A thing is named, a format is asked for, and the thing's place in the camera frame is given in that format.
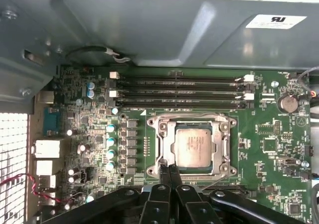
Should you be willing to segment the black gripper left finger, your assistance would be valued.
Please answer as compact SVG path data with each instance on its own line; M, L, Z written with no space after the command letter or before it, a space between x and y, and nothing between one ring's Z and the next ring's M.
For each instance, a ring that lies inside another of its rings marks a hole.
M159 184L142 192L121 188L60 214L45 224L167 224L170 216L172 165L160 165Z

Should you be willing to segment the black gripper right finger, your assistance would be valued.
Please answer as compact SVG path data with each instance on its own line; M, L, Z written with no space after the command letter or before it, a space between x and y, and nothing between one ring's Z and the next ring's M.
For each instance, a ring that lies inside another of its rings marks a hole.
M182 224L302 224L303 222L277 212L225 189L215 189L208 196L181 181L175 164L169 165L171 186L179 206Z

